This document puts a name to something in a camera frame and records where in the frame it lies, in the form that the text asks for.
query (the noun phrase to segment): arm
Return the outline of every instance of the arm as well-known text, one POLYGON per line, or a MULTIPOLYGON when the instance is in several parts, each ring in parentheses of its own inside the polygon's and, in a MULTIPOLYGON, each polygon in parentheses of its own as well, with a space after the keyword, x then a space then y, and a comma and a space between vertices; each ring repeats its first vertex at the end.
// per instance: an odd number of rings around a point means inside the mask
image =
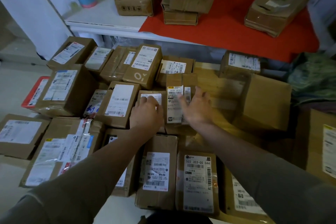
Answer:
POLYGON ((210 96, 199 87, 189 106, 182 95, 179 100, 191 127, 276 223, 334 222, 335 187, 218 127, 210 96))
MULTIPOLYGON (((6 219, 0 219, 0 223, 10 223, 13 216, 20 216, 20 212, 27 208, 34 215, 46 215, 50 223, 92 223, 128 163, 162 124, 162 106, 151 96, 148 99, 141 98, 132 108, 130 130, 126 136, 104 146, 65 174, 31 190, 4 216, 6 219), (32 207, 32 198, 42 208, 32 207)), ((27 216, 22 221, 30 223, 27 216)))

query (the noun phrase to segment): floor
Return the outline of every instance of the floor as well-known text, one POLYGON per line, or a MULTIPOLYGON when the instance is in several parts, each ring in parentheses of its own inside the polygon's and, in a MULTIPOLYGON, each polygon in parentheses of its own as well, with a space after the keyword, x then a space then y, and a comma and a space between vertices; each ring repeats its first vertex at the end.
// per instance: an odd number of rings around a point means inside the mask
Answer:
MULTIPOLYGON (((37 79, 50 75, 46 66, 3 62, 0 65, 0 120, 8 114, 24 116, 33 113, 20 105, 37 79)), ((10 209, 28 189, 19 188, 19 182, 29 161, 0 155, 0 215, 10 209)), ((146 217, 151 211, 134 206, 134 195, 129 198, 109 197, 96 216, 96 224, 129 223, 136 224, 140 217, 146 217)), ((213 223, 225 223, 211 219, 213 223)))

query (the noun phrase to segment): red tablecloth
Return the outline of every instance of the red tablecloth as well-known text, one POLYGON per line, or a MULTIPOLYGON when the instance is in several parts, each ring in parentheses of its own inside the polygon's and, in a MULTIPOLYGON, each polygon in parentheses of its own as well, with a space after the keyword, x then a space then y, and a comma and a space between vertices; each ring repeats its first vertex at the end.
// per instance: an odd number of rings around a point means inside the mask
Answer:
POLYGON ((197 26, 165 25, 162 9, 157 9, 157 15, 148 17, 139 31, 285 62, 291 62, 300 52, 317 51, 319 41, 306 8, 273 38, 244 26, 244 17, 253 1, 215 0, 209 14, 203 14, 197 26))

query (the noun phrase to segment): hand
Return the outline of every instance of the hand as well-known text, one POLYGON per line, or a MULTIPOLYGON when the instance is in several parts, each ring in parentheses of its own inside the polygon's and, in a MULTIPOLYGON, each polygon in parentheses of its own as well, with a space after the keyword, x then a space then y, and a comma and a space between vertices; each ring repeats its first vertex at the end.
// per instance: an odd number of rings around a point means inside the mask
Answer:
POLYGON ((179 94, 178 99, 182 107, 183 117, 193 129, 197 130, 197 127, 204 123, 213 123, 210 94, 208 92, 202 92, 202 89, 196 86, 195 95, 189 105, 182 94, 179 94))
POLYGON ((129 124, 130 128, 138 127, 151 136, 155 135, 164 126, 162 105, 152 96, 140 98, 132 108, 129 124))

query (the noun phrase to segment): white floor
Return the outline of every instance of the white floor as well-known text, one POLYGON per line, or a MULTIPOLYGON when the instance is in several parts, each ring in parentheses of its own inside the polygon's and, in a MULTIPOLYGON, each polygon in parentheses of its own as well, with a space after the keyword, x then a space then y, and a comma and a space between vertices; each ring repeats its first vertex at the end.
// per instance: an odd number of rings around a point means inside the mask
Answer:
MULTIPOLYGON (((8 114, 28 116, 31 111, 20 105, 40 76, 50 75, 46 66, 3 62, 0 65, 0 120, 8 114)), ((19 182, 29 161, 0 155, 0 215, 10 209, 28 189, 19 182)), ((134 206, 134 195, 129 198, 109 197, 95 218, 96 224, 136 224, 151 211, 134 206)))

